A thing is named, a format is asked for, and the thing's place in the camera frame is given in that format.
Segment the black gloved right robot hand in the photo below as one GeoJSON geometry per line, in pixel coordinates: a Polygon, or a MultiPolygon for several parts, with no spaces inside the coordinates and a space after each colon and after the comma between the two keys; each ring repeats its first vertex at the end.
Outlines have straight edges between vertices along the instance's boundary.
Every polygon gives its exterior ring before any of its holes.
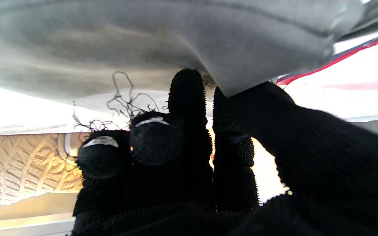
{"type": "Polygon", "coordinates": [[[82,144],[72,236],[378,236],[378,134],[265,82],[215,89],[212,141],[191,69],[168,110],[82,144]]]}

